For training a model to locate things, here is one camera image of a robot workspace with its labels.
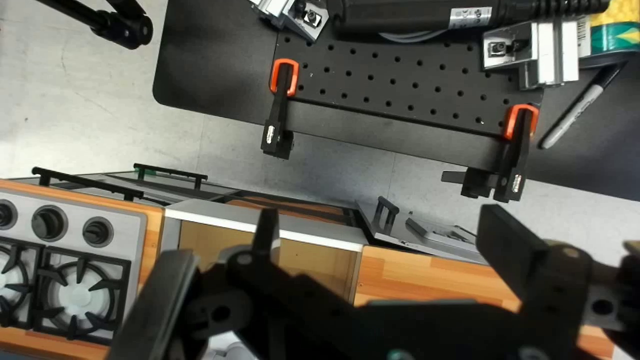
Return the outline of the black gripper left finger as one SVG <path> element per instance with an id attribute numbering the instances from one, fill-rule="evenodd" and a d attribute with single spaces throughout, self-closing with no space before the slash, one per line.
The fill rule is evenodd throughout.
<path id="1" fill-rule="evenodd" d="M 190 250 L 162 251 L 105 360 L 164 360 L 194 275 L 196 255 Z"/>

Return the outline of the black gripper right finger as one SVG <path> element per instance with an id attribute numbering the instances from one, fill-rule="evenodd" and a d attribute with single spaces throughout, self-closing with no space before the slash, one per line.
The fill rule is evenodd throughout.
<path id="1" fill-rule="evenodd" d="M 589 260 L 561 253 L 498 204 L 480 207 L 475 245 L 522 302 L 517 350 L 575 360 Z"/>

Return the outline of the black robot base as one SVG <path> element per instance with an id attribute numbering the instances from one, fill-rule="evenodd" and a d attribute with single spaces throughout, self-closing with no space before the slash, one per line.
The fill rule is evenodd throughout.
<path id="1" fill-rule="evenodd" d="M 611 0 L 328 0 L 340 33 L 421 31 L 601 13 Z"/>

